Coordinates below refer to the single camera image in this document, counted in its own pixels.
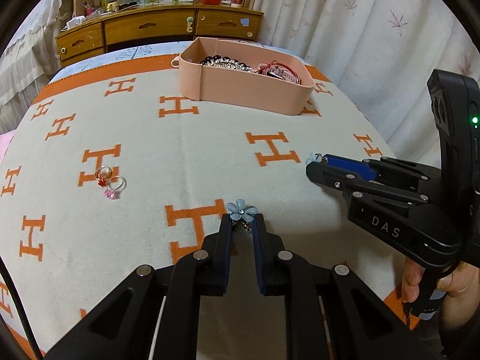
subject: flower petal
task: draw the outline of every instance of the flower petal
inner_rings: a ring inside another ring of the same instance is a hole
[[[239,211],[243,210],[243,208],[245,207],[245,200],[237,199],[236,205]]]
[[[232,219],[232,221],[238,222],[242,218],[242,216],[238,212],[232,212],[230,214],[230,218]]]
[[[258,213],[258,210],[256,207],[248,206],[245,208],[243,212],[245,212],[246,214],[255,215]]]
[[[227,203],[225,207],[226,207],[226,209],[229,210],[230,212],[239,212],[239,209],[238,209],[237,206],[234,205],[233,203]]]
[[[252,223],[254,221],[254,217],[248,214],[243,214],[242,219],[248,223]]]

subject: blue flower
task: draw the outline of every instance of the blue flower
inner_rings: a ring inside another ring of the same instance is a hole
[[[308,165],[310,162],[322,162],[322,155],[320,153],[311,153],[305,163]]]
[[[235,204],[227,203],[226,209],[230,212],[230,218],[232,221],[238,222],[243,219],[244,221],[251,223],[254,221],[254,215],[258,213],[256,207],[245,206],[245,200],[237,199]]]

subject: pink gemstone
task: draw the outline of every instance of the pink gemstone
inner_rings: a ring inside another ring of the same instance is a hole
[[[108,197],[110,200],[115,198],[115,191],[106,189],[104,192],[105,196]]]

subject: finger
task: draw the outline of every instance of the finger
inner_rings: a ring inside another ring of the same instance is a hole
[[[454,298],[465,292],[473,282],[477,282],[478,275],[477,267],[462,262],[453,273],[438,281],[437,288]]]
[[[402,302],[414,302],[419,296],[419,286],[411,286],[405,277],[402,278]]]
[[[404,277],[406,282],[411,286],[418,286],[422,280],[424,269],[408,257],[405,258]]]

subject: black sleeve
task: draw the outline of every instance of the black sleeve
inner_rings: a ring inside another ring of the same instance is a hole
[[[456,330],[439,329],[442,353],[450,360],[478,360],[480,358],[480,308],[472,318]]]

